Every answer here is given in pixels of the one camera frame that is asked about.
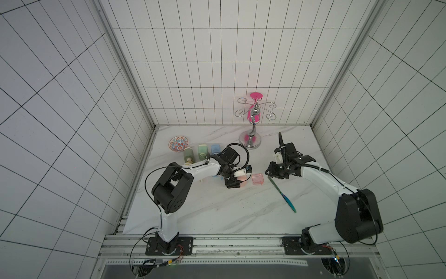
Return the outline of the clear pink tray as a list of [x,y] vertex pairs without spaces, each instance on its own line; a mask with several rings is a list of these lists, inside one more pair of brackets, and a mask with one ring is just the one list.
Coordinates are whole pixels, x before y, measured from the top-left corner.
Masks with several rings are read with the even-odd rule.
[[261,173],[254,173],[251,176],[253,185],[263,185],[264,184],[264,177]]

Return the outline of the light green pencil sharpener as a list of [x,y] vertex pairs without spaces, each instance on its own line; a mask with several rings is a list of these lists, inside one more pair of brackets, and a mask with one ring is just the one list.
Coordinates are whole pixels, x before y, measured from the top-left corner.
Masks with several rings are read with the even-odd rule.
[[208,146],[206,144],[200,144],[197,148],[199,161],[207,160],[208,158]]

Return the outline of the pink pencil sharpener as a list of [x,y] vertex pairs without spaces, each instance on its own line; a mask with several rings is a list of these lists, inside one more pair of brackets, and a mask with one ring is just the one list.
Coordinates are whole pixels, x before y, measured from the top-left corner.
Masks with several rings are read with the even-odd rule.
[[240,183],[245,183],[245,182],[249,179],[249,177],[248,177],[247,174],[243,174],[243,175],[240,175],[240,176],[236,177],[236,179],[237,179]]

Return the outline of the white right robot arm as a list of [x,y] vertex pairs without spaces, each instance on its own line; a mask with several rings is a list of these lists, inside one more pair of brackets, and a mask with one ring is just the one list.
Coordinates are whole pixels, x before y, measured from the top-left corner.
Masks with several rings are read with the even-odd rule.
[[339,241],[354,244],[383,232],[384,225],[372,191],[357,189],[337,178],[313,157],[298,152],[293,143],[280,141],[275,157],[266,170],[268,177],[302,177],[317,186],[336,205],[333,221],[306,227],[302,231],[301,247],[311,248]]

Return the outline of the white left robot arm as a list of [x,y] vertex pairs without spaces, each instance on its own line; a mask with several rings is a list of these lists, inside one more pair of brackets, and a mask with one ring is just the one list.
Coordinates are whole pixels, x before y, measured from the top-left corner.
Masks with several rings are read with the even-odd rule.
[[173,162],[160,167],[159,170],[164,172],[149,195],[160,210],[160,229],[156,233],[159,242],[163,245],[176,245],[179,231],[175,212],[186,201],[195,181],[220,176],[224,179],[226,188],[239,188],[244,183],[239,177],[252,173],[249,160],[250,153],[245,146],[231,143],[217,154],[206,154],[197,163],[179,165]]

